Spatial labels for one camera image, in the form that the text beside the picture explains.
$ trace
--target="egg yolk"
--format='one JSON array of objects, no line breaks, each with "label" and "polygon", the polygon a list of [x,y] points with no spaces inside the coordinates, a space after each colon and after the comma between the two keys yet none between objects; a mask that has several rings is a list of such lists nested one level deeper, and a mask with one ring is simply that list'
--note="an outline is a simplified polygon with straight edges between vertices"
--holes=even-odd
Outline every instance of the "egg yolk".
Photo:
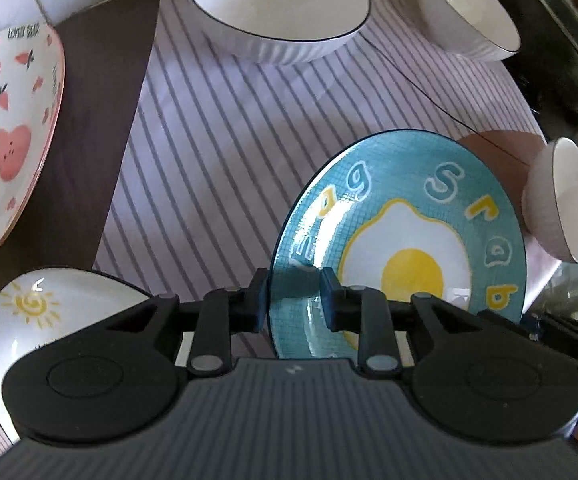
[{"label": "egg yolk", "polygon": [[403,249],[384,266],[381,291],[388,300],[409,301],[416,292],[442,297],[442,270],[435,260],[420,249]]}]

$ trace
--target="white bowl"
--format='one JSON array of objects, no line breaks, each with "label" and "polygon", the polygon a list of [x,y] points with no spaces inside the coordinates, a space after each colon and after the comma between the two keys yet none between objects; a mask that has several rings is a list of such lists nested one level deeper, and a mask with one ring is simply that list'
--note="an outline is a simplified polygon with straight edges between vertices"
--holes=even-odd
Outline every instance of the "white bowl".
[{"label": "white bowl", "polygon": [[[50,267],[19,276],[0,291],[0,425],[18,433],[2,401],[2,378],[23,355],[146,300],[146,292],[86,270]],[[184,365],[192,332],[183,334],[176,365]]]},{"label": "white bowl", "polygon": [[495,61],[520,50],[520,34],[498,0],[418,0],[431,40],[448,52]]},{"label": "white bowl", "polygon": [[547,253],[578,264],[578,147],[571,139],[551,142],[533,161],[522,216]]},{"label": "white bowl", "polygon": [[370,0],[191,0],[211,41],[258,63],[293,64],[325,56],[351,40]]}]

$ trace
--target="white plate with pink design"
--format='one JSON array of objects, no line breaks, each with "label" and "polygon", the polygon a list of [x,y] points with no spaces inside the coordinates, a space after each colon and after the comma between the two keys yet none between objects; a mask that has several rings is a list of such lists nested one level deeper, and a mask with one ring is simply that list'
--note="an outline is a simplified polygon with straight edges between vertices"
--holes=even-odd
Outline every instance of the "white plate with pink design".
[{"label": "white plate with pink design", "polygon": [[46,23],[0,32],[0,244],[40,176],[63,95],[64,52]]}]

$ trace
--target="white dish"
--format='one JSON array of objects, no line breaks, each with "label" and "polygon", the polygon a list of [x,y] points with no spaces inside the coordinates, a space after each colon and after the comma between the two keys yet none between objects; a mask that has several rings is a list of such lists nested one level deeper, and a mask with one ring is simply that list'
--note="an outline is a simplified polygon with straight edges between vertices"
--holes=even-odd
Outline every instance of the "white dish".
[{"label": "white dish", "polygon": [[578,264],[578,147],[571,139],[538,154],[522,193],[522,216],[547,253]]},{"label": "white dish", "polygon": [[64,53],[46,23],[0,32],[0,244],[40,176],[63,95]]},{"label": "white dish", "polygon": [[191,0],[195,18],[224,50],[259,63],[293,64],[349,41],[370,0]]},{"label": "white dish", "polygon": [[506,59],[520,50],[520,34],[498,0],[418,0],[431,40],[471,59]]},{"label": "white dish", "polygon": [[[145,292],[86,270],[50,267],[19,276],[0,291],[0,389],[23,355],[148,298]],[[184,365],[193,333],[184,333],[176,365]],[[18,433],[2,401],[0,424],[12,442]]]}]

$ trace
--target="bowl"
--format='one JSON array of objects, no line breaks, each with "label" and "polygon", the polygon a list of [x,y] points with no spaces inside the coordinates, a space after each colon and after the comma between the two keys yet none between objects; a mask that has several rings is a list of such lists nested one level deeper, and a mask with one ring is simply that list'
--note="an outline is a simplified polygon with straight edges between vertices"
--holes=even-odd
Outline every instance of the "bowl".
[{"label": "bowl", "polygon": [[46,23],[0,32],[0,244],[40,177],[64,83],[60,38]]},{"label": "bowl", "polygon": [[533,161],[522,216],[547,253],[578,264],[578,147],[571,139],[550,142]]},{"label": "bowl", "polygon": [[522,316],[526,255],[514,206],[476,155],[432,132],[366,137],[307,184],[272,259],[269,326],[281,358],[356,356],[357,336],[326,326],[322,267],[389,300],[428,292],[474,314]]},{"label": "bowl", "polygon": [[[0,425],[18,440],[2,400],[2,378],[23,355],[141,303],[149,294],[101,274],[48,267],[19,276],[0,291]],[[184,365],[193,333],[183,334],[176,365]]]},{"label": "bowl", "polygon": [[448,52],[495,61],[520,50],[520,34],[498,0],[418,0],[430,39]]},{"label": "bowl", "polygon": [[265,64],[306,62],[351,40],[369,16],[370,0],[191,0],[211,41]]}]

